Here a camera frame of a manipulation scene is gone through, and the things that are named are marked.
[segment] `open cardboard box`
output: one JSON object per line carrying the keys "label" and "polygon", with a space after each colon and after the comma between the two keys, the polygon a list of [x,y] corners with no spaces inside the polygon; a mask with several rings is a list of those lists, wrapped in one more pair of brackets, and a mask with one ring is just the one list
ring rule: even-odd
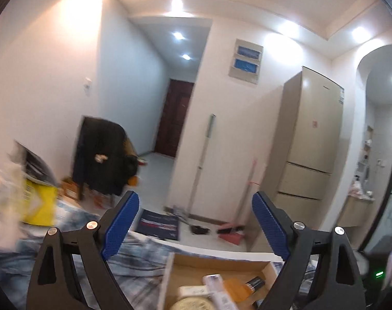
{"label": "open cardboard box", "polygon": [[171,253],[168,257],[160,289],[157,310],[169,310],[177,301],[181,286],[201,286],[205,275],[220,274],[223,280],[237,278],[243,283],[256,276],[266,283],[247,300],[237,303],[239,310],[252,310],[252,303],[266,297],[278,275],[278,269],[271,262],[201,258]]}

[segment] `dark floor mat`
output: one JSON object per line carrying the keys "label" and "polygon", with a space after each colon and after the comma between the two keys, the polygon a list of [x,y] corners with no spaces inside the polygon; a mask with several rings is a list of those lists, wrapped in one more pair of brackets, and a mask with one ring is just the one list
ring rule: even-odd
{"label": "dark floor mat", "polygon": [[179,240],[179,218],[143,210],[135,231],[162,240]]}

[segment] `orange object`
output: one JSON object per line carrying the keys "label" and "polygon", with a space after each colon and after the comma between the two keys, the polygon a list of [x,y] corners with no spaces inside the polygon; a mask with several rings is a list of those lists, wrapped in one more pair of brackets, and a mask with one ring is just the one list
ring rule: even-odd
{"label": "orange object", "polygon": [[127,184],[130,186],[137,186],[139,184],[139,177],[138,176],[130,177]]}
{"label": "orange object", "polygon": [[223,281],[224,288],[236,303],[243,302],[264,285],[265,281],[259,276],[256,276],[247,283],[242,283],[237,278],[230,278],[229,280]]}

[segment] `refrigerator drawer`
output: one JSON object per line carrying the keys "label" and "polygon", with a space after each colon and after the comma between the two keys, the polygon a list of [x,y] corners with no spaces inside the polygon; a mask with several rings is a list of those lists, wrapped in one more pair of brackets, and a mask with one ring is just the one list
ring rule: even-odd
{"label": "refrigerator drawer", "polygon": [[292,221],[301,221],[312,227],[314,215],[317,213],[320,201],[278,194],[273,200],[275,206],[285,210]]}
{"label": "refrigerator drawer", "polygon": [[330,175],[287,163],[279,192],[323,199]]}

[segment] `wooden door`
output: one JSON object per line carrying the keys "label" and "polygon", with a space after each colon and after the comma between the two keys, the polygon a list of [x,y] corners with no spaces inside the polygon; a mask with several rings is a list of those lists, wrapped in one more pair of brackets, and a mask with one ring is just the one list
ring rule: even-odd
{"label": "wooden door", "polygon": [[170,80],[163,115],[159,123],[155,152],[176,157],[193,85],[192,82]]}

